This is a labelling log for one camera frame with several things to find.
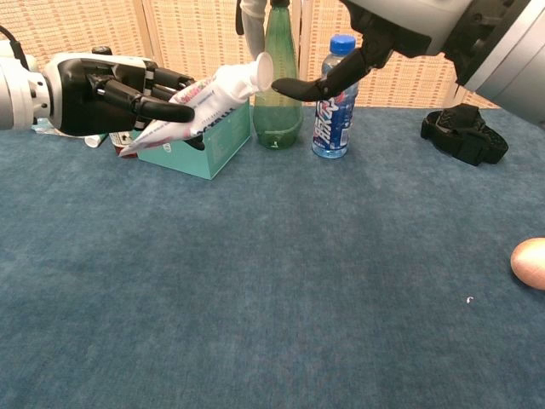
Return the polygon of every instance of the white robotic arm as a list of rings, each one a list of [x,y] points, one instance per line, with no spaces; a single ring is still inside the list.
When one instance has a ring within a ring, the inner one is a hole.
[[[327,99],[383,67],[393,51],[407,57],[444,52],[457,82],[545,129],[545,0],[340,0],[364,35],[356,49],[313,82],[281,78],[273,87],[302,101]],[[252,52],[263,47],[267,0],[242,0]]]

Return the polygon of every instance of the blue bottle cap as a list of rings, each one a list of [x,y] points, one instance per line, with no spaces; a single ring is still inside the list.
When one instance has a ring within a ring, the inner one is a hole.
[[[336,35],[331,38],[330,52],[335,55],[348,55],[356,48],[356,39],[352,36]]]

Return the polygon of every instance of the plastic water bottle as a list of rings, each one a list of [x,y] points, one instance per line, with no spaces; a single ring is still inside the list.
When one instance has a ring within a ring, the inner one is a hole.
[[[356,48],[352,36],[337,35],[331,39],[330,52],[322,63],[322,75],[336,66]],[[313,151],[322,158],[340,158],[348,150],[348,130],[352,125],[352,113],[358,96],[355,83],[340,95],[316,103],[314,119]]]
[[[297,78],[295,48],[291,35],[290,0],[271,0],[265,51],[272,57],[274,79]],[[255,95],[254,128],[260,144],[269,149],[293,145],[303,120],[301,102],[274,90]]]

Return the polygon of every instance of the cardboard box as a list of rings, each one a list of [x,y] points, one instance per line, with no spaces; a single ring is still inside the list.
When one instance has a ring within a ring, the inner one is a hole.
[[[251,136],[250,104],[231,112],[203,135],[206,148],[198,151],[184,141],[138,152],[138,158],[152,164],[212,180]]]

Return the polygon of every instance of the robotic hand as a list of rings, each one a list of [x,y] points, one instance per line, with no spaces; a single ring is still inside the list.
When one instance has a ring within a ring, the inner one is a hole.
[[[49,118],[74,136],[143,130],[152,119],[189,122],[190,107],[169,103],[193,78],[159,68],[149,59],[93,53],[57,54],[43,69],[30,72],[20,60],[0,57],[0,130],[29,129]],[[186,141],[203,150],[202,137]]]
[[[300,101],[338,95],[386,65],[393,51],[407,57],[437,55],[454,62],[457,82],[545,129],[544,0],[340,0],[360,49],[325,78],[280,78],[272,86]],[[263,50],[267,0],[238,0],[237,31],[252,55]]]

